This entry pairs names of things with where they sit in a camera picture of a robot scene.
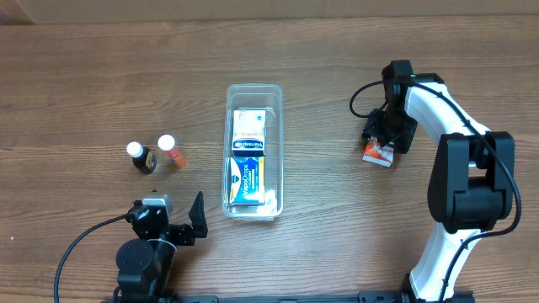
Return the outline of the white blue plaster box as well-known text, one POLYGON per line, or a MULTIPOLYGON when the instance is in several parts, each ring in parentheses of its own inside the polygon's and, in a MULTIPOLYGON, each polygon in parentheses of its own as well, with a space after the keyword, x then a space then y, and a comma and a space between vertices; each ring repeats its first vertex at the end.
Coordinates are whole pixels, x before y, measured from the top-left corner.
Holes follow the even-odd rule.
POLYGON ((233 112, 232 153, 235 157, 263 157, 266 111, 237 109, 233 112))

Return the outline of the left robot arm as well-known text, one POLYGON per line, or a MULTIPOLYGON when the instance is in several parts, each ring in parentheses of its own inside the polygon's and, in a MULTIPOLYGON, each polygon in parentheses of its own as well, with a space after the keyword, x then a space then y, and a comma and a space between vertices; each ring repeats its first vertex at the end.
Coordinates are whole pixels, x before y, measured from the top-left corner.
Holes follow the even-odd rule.
POLYGON ((168 194, 153 192, 137 200, 126 214, 137 238, 124 243, 115 261, 119 273, 115 302, 180 302, 177 292, 168 288, 175 255, 181 246, 193 246, 205 238, 208 227, 204 195, 199 192, 189 210, 189 224, 173 224, 168 194))

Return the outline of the dark bottle white cap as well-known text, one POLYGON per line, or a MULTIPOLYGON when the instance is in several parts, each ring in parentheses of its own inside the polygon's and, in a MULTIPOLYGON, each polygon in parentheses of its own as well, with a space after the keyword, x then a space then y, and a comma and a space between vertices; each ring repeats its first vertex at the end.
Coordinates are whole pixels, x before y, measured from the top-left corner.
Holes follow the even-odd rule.
POLYGON ((134 166, 143 174, 151 174, 156 166, 157 159, 152 151, 137 141, 127 144, 126 152, 130 155, 134 166))

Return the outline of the blue yellow VapoDrops box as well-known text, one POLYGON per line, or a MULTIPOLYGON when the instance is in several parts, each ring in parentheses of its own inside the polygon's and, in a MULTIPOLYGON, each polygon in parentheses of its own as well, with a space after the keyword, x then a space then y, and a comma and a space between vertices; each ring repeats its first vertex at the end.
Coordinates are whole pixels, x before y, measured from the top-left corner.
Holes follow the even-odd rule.
POLYGON ((233 157, 230 161, 231 206, 264 204, 264 157, 233 157))

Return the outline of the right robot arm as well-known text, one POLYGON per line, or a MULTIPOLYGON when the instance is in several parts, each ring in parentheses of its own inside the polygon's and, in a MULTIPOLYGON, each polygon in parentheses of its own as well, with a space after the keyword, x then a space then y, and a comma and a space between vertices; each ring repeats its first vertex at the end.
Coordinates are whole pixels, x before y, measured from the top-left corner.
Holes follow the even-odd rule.
POLYGON ((454 284, 470 252, 487 237, 512 232, 521 217, 514 179, 515 141, 492 132, 454 101, 435 73, 416 74, 406 61, 382 70, 385 103, 366 115, 362 137, 374 151, 408 152, 417 127, 437 145, 427 191, 434 219, 417 265, 396 291, 364 291, 360 302, 473 302, 454 284))

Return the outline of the red white small box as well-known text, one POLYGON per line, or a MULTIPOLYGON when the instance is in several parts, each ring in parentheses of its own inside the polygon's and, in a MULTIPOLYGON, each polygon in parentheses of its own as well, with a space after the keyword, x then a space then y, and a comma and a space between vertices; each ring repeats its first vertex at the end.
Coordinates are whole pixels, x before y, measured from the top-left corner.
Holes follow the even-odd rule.
POLYGON ((383 167, 390 167, 393 163, 394 149, 390 146, 382 146, 375 137, 371 137, 366 143, 363 161, 374 163, 383 167))

